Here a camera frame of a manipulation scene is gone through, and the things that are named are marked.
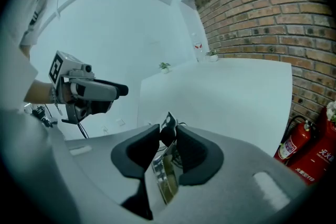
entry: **white t-shirt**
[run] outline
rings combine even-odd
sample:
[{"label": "white t-shirt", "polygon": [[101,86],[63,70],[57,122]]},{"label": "white t-shirt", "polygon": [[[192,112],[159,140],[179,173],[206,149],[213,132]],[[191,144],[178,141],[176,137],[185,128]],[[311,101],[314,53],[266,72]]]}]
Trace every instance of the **white t-shirt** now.
[{"label": "white t-shirt", "polygon": [[0,45],[35,45],[46,6],[47,0],[8,0],[0,17]]}]

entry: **person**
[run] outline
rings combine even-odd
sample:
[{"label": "person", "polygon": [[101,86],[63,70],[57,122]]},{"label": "person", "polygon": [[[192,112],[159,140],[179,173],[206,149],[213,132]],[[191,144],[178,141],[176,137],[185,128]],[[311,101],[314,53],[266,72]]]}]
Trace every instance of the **person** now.
[{"label": "person", "polygon": [[[47,0],[9,0],[0,17],[0,36],[2,46],[19,46],[29,58],[30,50],[37,43],[41,18],[47,6]],[[51,83],[34,80],[25,102],[34,104],[67,103],[71,100],[70,85],[62,89],[58,97]]]}]

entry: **red fire extinguisher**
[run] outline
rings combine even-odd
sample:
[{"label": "red fire extinguisher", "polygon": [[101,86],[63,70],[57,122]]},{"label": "red fire extinguisher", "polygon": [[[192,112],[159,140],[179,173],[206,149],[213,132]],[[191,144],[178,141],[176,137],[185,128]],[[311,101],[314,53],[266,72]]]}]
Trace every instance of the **red fire extinguisher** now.
[{"label": "red fire extinguisher", "polygon": [[[305,122],[295,126],[289,136],[287,135],[288,127],[297,118],[302,118]],[[282,138],[281,144],[274,155],[278,161],[285,163],[287,160],[300,150],[311,138],[311,123],[302,116],[295,116],[288,124],[285,135]]]},{"label": "red fire extinguisher", "polygon": [[336,155],[336,126],[327,119],[324,108],[316,123],[315,139],[312,139],[286,164],[307,185],[318,182],[327,172]]}]

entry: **white flower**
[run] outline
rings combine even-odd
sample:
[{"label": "white flower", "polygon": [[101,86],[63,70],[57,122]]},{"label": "white flower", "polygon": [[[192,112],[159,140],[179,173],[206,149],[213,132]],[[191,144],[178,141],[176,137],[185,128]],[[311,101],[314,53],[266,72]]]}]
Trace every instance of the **white flower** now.
[{"label": "white flower", "polygon": [[327,109],[327,118],[328,121],[331,120],[332,116],[334,115],[334,112],[331,109]]},{"label": "white flower", "polygon": [[328,105],[327,105],[327,109],[333,109],[334,108],[334,102],[330,102]]}]

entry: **cable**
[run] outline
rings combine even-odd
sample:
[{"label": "cable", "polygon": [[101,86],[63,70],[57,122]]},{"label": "cable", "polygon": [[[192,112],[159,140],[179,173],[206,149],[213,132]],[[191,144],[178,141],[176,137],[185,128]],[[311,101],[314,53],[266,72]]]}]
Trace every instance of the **cable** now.
[{"label": "cable", "polygon": [[79,123],[79,124],[80,124],[81,128],[83,129],[83,131],[86,133],[86,137],[89,138],[89,135],[88,135],[87,131],[84,129],[83,125],[81,123]]},{"label": "cable", "polygon": [[45,106],[45,107],[46,107],[46,109],[48,110],[50,117],[52,117],[52,116],[51,116],[51,112],[50,112],[50,110],[48,109],[47,105],[46,105],[46,104],[44,104],[44,106]]},{"label": "cable", "polygon": [[183,169],[183,164],[182,164],[181,156],[178,153],[177,148],[174,148],[172,150],[172,160],[171,160],[171,162],[175,166],[177,166],[178,168]]},{"label": "cable", "polygon": [[88,137],[86,137],[84,130],[82,129],[82,126],[80,125],[80,123],[77,124],[78,129],[80,130],[80,132],[82,133],[82,135],[84,136],[85,139],[87,139]]}]

